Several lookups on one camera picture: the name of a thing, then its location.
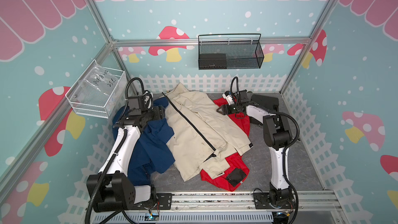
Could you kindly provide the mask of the beige jacket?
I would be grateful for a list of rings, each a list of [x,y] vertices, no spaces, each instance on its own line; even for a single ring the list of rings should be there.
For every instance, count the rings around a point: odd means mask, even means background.
[[[201,171],[212,179],[222,176],[230,168],[227,157],[251,149],[247,134],[230,117],[218,113],[206,93],[178,84],[165,100],[167,124],[174,131],[167,146],[184,181]]]

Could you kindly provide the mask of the blue jacket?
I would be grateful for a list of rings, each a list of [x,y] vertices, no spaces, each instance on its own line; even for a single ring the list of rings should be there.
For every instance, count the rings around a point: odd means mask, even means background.
[[[165,118],[147,123],[134,149],[127,154],[130,160],[125,172],[133,185],[150,185],[152,173],[164,173],[175,162],[167,146],[173,138],[174,131]]]

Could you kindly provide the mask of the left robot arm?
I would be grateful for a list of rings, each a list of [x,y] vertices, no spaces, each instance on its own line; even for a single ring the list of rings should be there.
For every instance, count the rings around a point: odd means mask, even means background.
[[[149,91],[126,97],[126,105],[114,128],[118,135],[109,157],[99,172],[87,179],[90,201],[86,210],[86,224],[91,223],[92,212],[111,211],[111,218],[122,213],[132,223],[127,210],[143,207],[147,210],[159,206],[156,190],[151,185],[135,186],[128,179],[128,168],[133,150],[148,122],[164,118],[164,108],[153,105]]]

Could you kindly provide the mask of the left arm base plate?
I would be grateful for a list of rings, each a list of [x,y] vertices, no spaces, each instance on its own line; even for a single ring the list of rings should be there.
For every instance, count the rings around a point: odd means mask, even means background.
[[[151,196],[148,201],[134,206],[132,210],[170,210],[172,205],[172,196],[173,195],[170,193],[157,193],[155,197]]]

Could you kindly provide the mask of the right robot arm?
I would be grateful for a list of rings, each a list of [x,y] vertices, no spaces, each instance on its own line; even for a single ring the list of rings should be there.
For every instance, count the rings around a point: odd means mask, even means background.
[[[217,109],[222,115],[244,114],[263,126],[263,139],[271,153],[272,177],[268,193],[268,203],[280,208],[292,203],[296,190],[288,177],[288,151],[299,139],[300,128],[289,114],[279,111],[276,97],[253,94],[247,91],[227,91],[222,97],[227,101]]]

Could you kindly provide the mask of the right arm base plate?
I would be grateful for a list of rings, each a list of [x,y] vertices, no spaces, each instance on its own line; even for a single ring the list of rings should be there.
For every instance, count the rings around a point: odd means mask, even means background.
[[[296,201],[293,199],[293,195],[288,196],[276,196],[269,192],[254,192],[252,194],[256,209],[294,209]]]

